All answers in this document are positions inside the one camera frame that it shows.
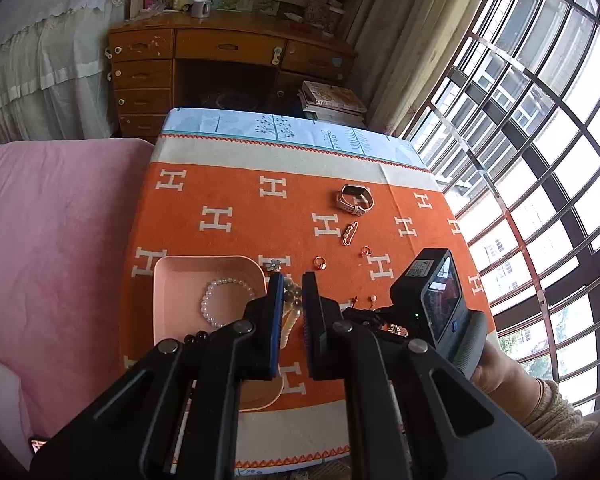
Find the metal screw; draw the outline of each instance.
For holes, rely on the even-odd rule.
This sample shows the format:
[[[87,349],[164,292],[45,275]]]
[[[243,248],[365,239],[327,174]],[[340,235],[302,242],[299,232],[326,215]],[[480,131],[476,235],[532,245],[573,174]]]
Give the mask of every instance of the metal screw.
[[[347,332],[351,332],[353,330],[353,325],[350,321],[335,321],[331,327],[341,334],[346,334]]]
[[[234,323],[234,330],[238,334],[248,334],[253,330],[253,323],[246,319],[238,320]]]
[[[429,350],[429,345],[422,339],[412,339],[409,341],[409,350],[414,354],[424,354],[424,352]]]
[[[173,354],[178,349],[178,342],[175,339],[163,339],[158,343],[158,350],[163,354]]]

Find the tablecloth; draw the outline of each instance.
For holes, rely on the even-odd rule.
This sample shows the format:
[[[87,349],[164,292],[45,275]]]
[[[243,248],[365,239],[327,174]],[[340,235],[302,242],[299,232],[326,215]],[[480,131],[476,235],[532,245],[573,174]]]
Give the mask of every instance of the tablecloth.
[[[346,183],[373,195],[357,218],[336,208]],[[350,246],[346,226],[358,221]],[[368,246],[372,254],[362,256]],[[148,168],[130,234],[122,290],[122,367],[153,345],[152,286],[167,254],[243,254],[282,262],[296,283],[317,271],[322,296],[342,308],[388,306],[389,288],[422,248],[450,248],[469,308],[488,301],[458,222],[435,179],[405,140],[336,124],[269,114],[176,108]],[[302,319],[281,351],[284,389],[265,410],[241,413],[238,474],[275,472],[349,452],[341,381],[308,377]]]

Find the ribbed grip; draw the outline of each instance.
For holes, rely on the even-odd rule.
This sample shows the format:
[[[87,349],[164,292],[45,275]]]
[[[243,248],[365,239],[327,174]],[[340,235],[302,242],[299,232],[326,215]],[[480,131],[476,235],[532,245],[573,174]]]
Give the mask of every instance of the ribbed grip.
[[[478,365],[487,339],[487,317],[479,310],[470,311],[471,319],[454,357],[454,366],[469,379]]]

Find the mug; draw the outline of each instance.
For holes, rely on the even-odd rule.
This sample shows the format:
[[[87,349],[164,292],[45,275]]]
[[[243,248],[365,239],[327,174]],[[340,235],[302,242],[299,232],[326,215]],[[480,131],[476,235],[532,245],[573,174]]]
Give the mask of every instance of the mug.
[[[211,2],[209,0],[195,0],[191,4],[192,18],[208,18],[211,12]]]

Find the window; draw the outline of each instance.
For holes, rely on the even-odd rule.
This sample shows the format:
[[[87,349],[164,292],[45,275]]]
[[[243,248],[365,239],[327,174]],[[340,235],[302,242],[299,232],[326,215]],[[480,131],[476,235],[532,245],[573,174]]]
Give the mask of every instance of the window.
[[[433,134],[438,118],[423,119],[428,108],[405,136],[443,186],[494,315],[516,319],[540,289],[553,301],[533,322],[511,321],[528,325],[516,332],[499,325],[501,346],[588,412],[600,357],[589,303],[600,297],[589,294],[589,271],[600,272],[600,5],[484,5],[431,97],[473,153],[442,127]]]

